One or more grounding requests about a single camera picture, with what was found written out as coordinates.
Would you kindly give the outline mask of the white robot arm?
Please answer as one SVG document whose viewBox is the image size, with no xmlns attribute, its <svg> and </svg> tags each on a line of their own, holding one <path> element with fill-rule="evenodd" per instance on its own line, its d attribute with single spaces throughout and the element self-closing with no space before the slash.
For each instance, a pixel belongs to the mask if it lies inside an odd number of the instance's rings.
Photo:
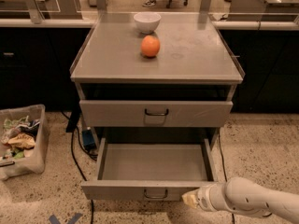
<svg viewBox="0 0 299 224">
<path fill-rule="evenodd" d="M 269 212 L 299 224 L 299 195 L 268 189 L 243 177 L 186 192 L 182 200 L 207 212 L 227 211 L 247 217 L 263 217 Z"/>
</svg>

